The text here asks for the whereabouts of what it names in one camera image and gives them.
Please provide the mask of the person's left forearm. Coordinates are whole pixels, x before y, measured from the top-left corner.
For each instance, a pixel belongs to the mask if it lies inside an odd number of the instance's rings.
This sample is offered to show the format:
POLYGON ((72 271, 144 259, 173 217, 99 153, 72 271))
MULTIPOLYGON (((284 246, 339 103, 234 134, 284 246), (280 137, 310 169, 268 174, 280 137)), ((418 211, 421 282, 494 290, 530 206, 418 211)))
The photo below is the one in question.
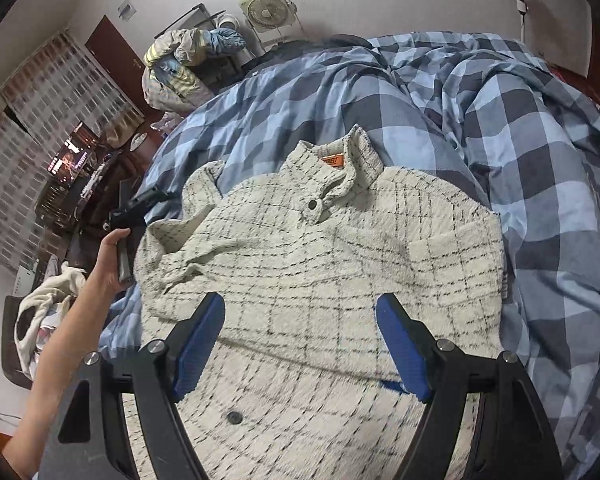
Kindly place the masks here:
POLYGON ((38 472, 62 395, 87 353, 97 349, 117 282, 92 275, 44 347, 26 410, 3 456, 21 479, 38 472))

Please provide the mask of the person's left hand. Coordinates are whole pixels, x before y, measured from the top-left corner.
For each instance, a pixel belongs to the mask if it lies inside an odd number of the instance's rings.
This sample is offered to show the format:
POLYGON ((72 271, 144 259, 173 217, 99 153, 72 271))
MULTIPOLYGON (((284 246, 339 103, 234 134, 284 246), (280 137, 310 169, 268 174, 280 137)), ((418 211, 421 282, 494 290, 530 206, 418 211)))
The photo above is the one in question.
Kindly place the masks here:
POLYGON ((124 242, 130 233, 129 228, 115 229, 102 239, 94 269, 85 287, 107 296, 114 296, 124 289, 124 285, 119 280, 118 245, 124 242))

